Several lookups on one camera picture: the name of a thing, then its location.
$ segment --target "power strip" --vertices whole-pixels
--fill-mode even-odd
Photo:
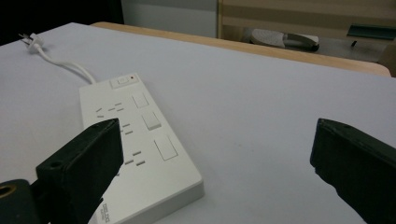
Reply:
[[[137,74],[82,87],[79,96],[84,128],[120,120],[124,156],[90,223],[152,223],[204,196],[199,171]]]

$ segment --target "wooden table edge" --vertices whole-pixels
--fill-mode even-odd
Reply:
[[[208,45],[223,49],[238,50],[242,52],[253,53],[262,56],[279,58],[279,59],[286,59],[301,63],[313,63],[318,65],[336,67],[351,71],[378,75],[382,77],[391,77],[388,68],[378,63],[361,62],[361,61],[336,58],[331,56],[318,55],[314,53],[300,52],[300,51],[294,51],[288,49],[276,49],[276,48],[251,45],[247,43],[228,41],[228,40],[216,39],[205,36],[185,35],[180,33],[135,27],[130,25],[106,22],[106,21],[93,23],[92,26],[106,28],[110,30],[122,31],[126,33],[133,33],[138,35],[150,35],[150,36],[163,37],[163,38],[174,39],[179,41],[186,41],[186,42]]]

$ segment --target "table surface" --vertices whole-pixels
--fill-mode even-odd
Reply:
[[[246,43],[240,43],[235,41],[228,41],[228,40],[222,40],[222,39],[216,39],[216,38],[210,38],[204,36],[184,35],[184,34],[167,32],[167,31],[116,24],[111,22],[103,22],[103,21],[97,22],[94,23],[92,26],[118,30],[133,34],[152,35],[152,36],[175,39],[180,41],[188,41],[191,43],[204,44],[204,45],[219,47],[224,49],[233,49],[248,53],[259,54],[263,56],[292,60],[296,62],[313,63],[313,64],[325,65],[330,67],[343,68],[352,71],[370,73],[384,77],[390,77],[390,72],[388,68],[378,63],[361,62],[356,60],[336,58],[331,56],[318,55],[314,53],[300,52],[300,51],[288,50],[288,49],[269,48],[265,46],[250,45]]]
[[[205,197],[158,223],[362,223],[309,164],[317,120],[396,147],[392,77],[76,23],[40,36],[50,57],[98,81],[145,82],[205,182]],[[20,41],[0,47],[0,182],[33,182],[82,132],[87,84]]]

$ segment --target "power cord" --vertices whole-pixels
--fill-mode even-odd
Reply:
[[[55,65],[74,66],[81,71],[82,75],[84,75],[91,82],[91,84],[96,83],[96,80],[93,78],[93,76],[78,63],[59,62],[51,59],[51,57],[49,57],[41,48],[44,44],[44,40],[40,36],[36,34],[31,34],[30,36],[23,34],[20,35],[20,37],[23,37],[21,41],[26,44],[26,48],[29,50],[30,53],[40,53],[42,58],[44,58],[47,62],[53,63]]]

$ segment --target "white power strip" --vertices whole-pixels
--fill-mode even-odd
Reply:
[[[84,128],[120,120],[124,155],[90,223],[152,223],[204,196],[199,171],[137,74],[82,87],[79,96]]]

